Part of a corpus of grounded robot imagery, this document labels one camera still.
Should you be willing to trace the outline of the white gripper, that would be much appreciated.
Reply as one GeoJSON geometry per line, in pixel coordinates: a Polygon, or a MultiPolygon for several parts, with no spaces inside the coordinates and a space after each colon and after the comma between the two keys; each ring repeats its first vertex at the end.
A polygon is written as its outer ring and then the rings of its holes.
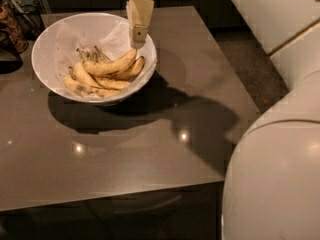
{"type": "Polygon", "coordinates": [[[134,48],[142,47],[147,38],[154,8],[153,0],[129,0],[127,16],[129,36],[134,48]]]}

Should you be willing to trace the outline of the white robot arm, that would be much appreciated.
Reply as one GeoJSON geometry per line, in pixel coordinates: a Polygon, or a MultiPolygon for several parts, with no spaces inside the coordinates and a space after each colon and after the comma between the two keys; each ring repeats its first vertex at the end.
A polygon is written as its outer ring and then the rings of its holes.
{"type": "Polygon", "coordinates": [[[320,240],[319,0],[231,0],[289,92],[230,159],[222,240],[320,240]]]}

